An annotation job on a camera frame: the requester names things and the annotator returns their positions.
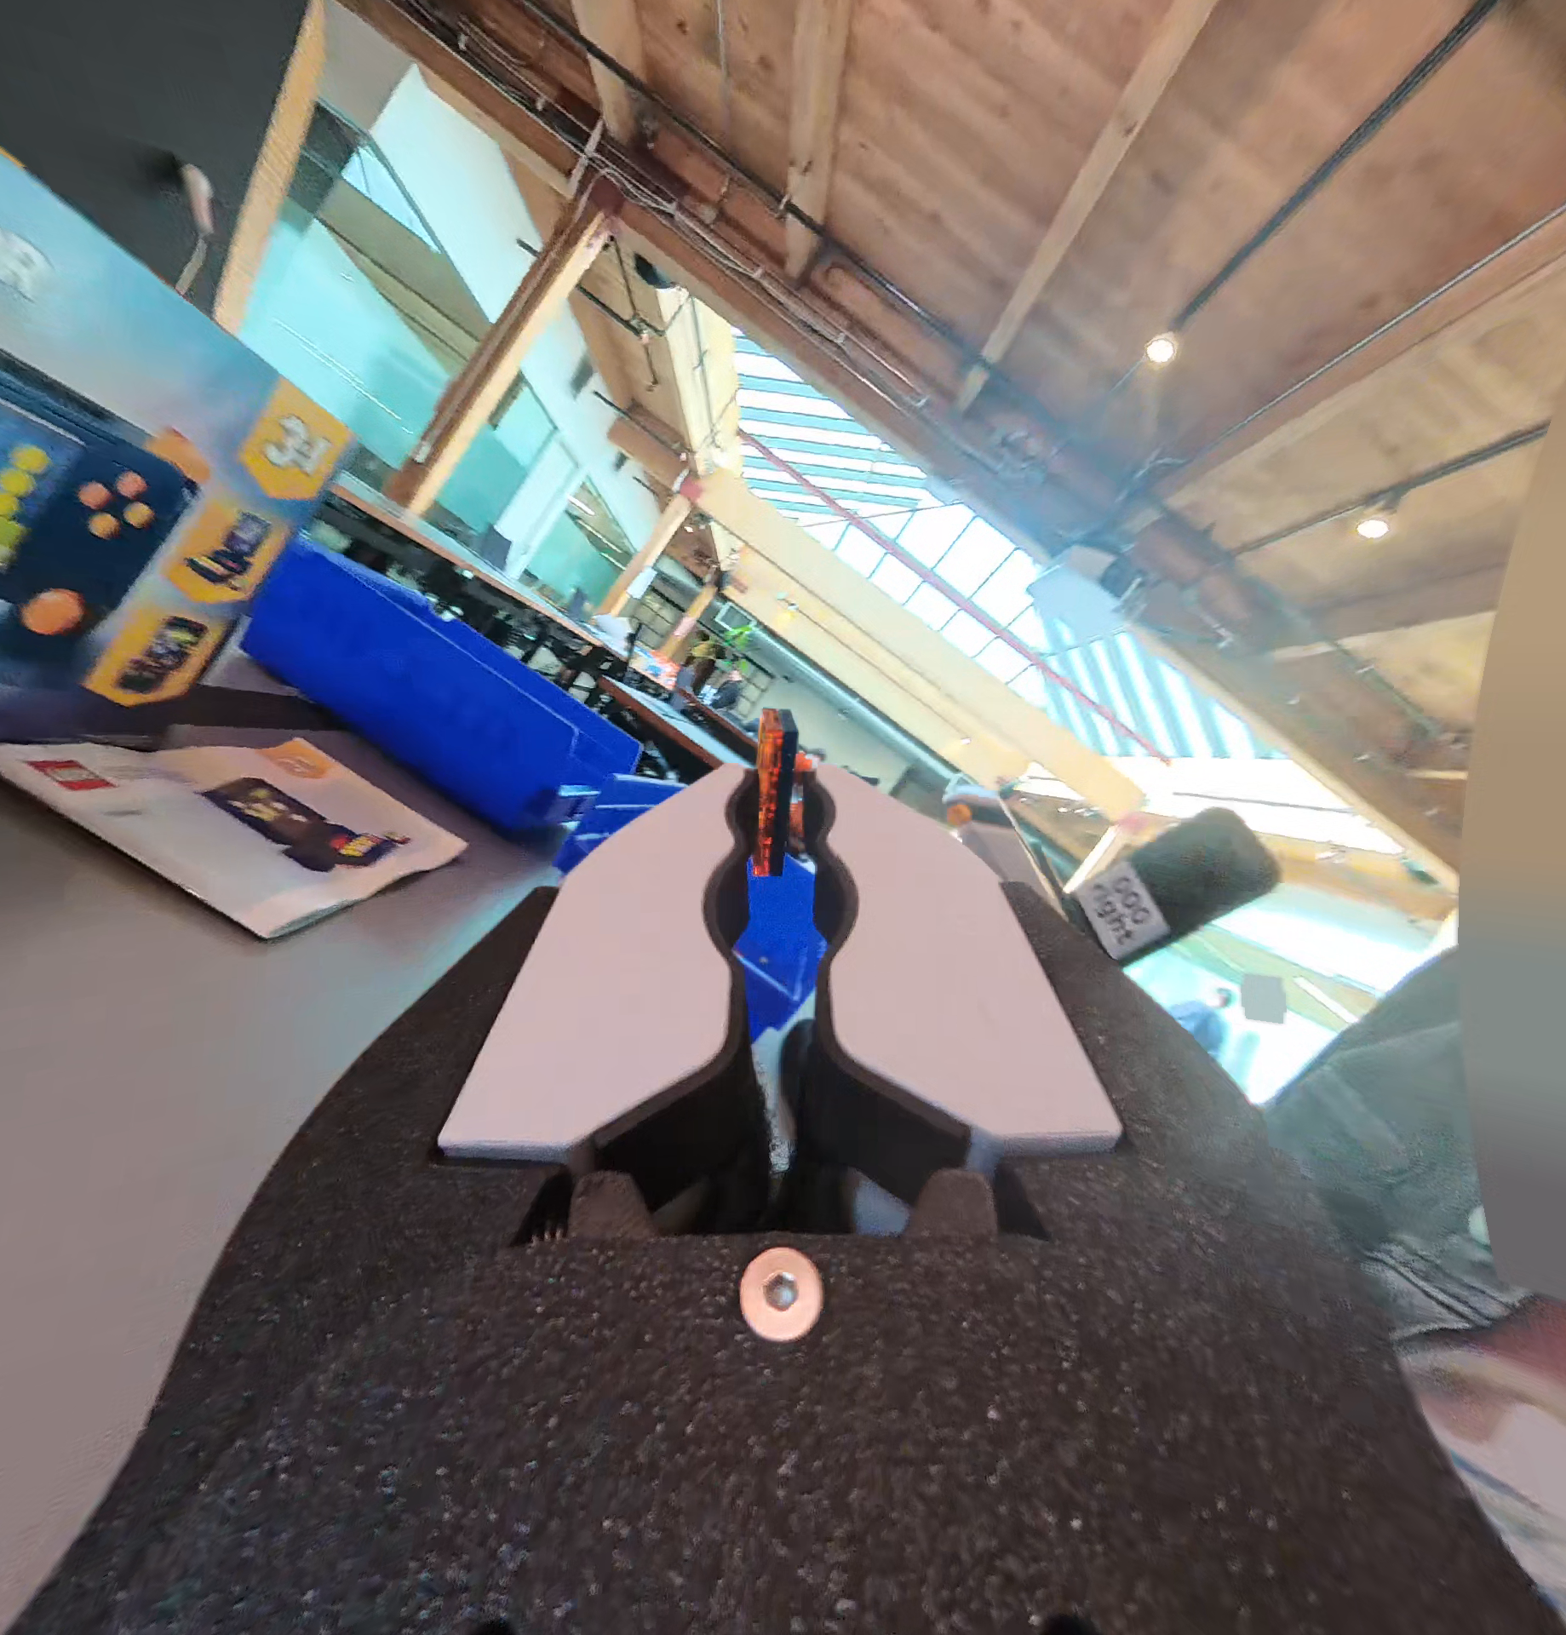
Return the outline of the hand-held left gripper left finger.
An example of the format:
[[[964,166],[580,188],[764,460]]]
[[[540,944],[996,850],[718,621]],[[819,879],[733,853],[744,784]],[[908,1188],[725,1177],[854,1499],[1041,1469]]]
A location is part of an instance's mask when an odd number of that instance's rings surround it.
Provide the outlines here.
[[[565,874],[436,1132],[445,1157],[629,1174],[647,1203],[768,1169],[733,956],[752,792],[722,764]]]

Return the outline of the red ceiling pipe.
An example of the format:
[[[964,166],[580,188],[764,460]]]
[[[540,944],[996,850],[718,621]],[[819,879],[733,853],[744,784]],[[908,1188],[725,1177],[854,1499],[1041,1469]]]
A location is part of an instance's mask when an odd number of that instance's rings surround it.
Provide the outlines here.
[[[1009,643],[1023,667],[1036,667],[1041,682],[1053,682],[1065,689],[1079,706],[1084,706],[1096,723],[1106,723],[1121,741],[1136,745],[1156,764],[1173,764],[1173,758],[1149,741],[1140,728],[1121,723],[1109,706],[1100,706],[1092,693],[1084,693],[1079,682],[1069,682],[1045,655],[1039,655],[1028,640],[1018,640],[1009,625],[990,621],[975,602],[968,602],[953,582],[945,582],[929,563],[918,563],[898,539],[881,534],[868,516],[854,516],[847,502],[841,502],[832,490],[823,490],[815,478],[807,478],[791,460],[778,457],[773,446],[760,438],[738,429],[738,440],[764,465],[773,465],[784,478],[791,478],[803,494],[823,502],[843,525],[869,539],[885,556],[893,556],[907,574],[914,574],[920,584],[929,584],[937,597],[945,597],[957,611],[971,615],[996,643]]]

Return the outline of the white ceiling projector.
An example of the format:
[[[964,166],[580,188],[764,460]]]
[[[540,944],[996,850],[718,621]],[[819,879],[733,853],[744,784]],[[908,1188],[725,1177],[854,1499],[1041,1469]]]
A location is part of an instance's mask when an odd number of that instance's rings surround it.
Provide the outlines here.
[[[1140,569],[1106,545],[1069,543],[1031,584],[1028,602],[1053,653],[1112,640],[1140,602]]]

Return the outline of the long wooden table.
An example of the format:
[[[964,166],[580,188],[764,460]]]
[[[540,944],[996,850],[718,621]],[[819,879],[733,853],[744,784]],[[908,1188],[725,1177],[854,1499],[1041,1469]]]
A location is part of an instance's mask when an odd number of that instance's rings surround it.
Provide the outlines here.
[[[471,629],[562,689],[584,693],[600,677],[629,677],[631,640],[617,643],[584,621],[558,611],[541,591],[515,584],[484,555],[427,519],[409,519],[360,478],[336,478],[328,489],[307,534],[346,563],[414,587],[428,611]]]

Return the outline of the small blue plastic bin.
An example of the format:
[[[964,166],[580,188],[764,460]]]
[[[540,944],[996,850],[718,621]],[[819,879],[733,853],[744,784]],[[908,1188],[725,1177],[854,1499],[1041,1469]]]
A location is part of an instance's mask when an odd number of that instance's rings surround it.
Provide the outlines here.
[[[554,871],[565,879],[604,839],[612,839],[621,826],[647,815],[675,792],[685,792],[675,781],[610,772],[591,806],[565,826],[565,839],[554,853]],[[828,941],[813,920],[813,906],[813,862],[784,857],[784,871],[778,879],[751,874],[751,920],[733,944],[733,956],[744,975],[744,1009],[752,1043],[773,1030],[790,1030],[795,1009],[815,992],[815,969]]]

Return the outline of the person's striped shirt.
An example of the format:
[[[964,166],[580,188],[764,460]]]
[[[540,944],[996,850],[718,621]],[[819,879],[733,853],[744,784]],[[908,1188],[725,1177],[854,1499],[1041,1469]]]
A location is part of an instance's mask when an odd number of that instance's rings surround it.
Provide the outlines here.
[[[1566,1622],[1566,1300],[1393,1260],[1368,1281],[1433,1434]]]

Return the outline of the black wood-framed partition panel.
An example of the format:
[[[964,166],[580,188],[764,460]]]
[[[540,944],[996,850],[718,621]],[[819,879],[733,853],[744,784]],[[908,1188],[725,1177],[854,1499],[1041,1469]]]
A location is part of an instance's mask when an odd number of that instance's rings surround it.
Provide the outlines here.
[[[0,0],[0,150],[239,333],[325,57],[317,0]]]

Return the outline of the blue yellow toy set box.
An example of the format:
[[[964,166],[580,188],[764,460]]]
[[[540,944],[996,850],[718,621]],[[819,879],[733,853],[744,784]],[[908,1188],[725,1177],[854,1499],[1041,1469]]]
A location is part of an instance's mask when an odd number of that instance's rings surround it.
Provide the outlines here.
[[[353,448],[0,149],[0,741],[196,689]]]

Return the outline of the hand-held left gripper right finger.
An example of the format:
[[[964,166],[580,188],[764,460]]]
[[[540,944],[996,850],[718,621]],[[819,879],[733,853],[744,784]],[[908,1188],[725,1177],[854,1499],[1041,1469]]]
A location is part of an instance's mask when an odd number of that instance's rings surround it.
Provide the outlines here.
[[[803,801],[815,862],[813,1043],[802,1142],[893,1203],[940,1169],[1096,1157],[1112,1106],[1005,879],[847,770]]]

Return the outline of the orange black brick piece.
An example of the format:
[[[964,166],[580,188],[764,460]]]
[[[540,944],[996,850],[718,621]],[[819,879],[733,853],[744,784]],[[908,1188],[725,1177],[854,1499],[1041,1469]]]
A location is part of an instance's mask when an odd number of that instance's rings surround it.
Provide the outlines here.
[[[791,710],[764,706],[757,716],[757,815],[752,815],[752,846],[751,846],[751,874],[781,879],[802,833],[795,805],[802,805],[802,734]]]

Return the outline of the white instruction booklet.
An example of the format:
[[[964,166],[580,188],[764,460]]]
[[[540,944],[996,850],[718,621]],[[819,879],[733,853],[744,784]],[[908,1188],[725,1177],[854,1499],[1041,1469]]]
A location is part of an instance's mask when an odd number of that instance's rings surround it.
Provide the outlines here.
[[[293,936],[470,844],[306,736],[281,745],[0,745],[0,781],[256,941]]]

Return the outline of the large blue plastic bin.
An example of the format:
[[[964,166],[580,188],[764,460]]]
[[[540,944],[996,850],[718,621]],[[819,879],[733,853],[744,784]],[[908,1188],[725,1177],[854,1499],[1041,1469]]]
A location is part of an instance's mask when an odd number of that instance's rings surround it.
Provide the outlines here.
[[[271,564],[241,653],[505,833],[573,823],[640,762],[636,736],[416,587],[306,539]]]

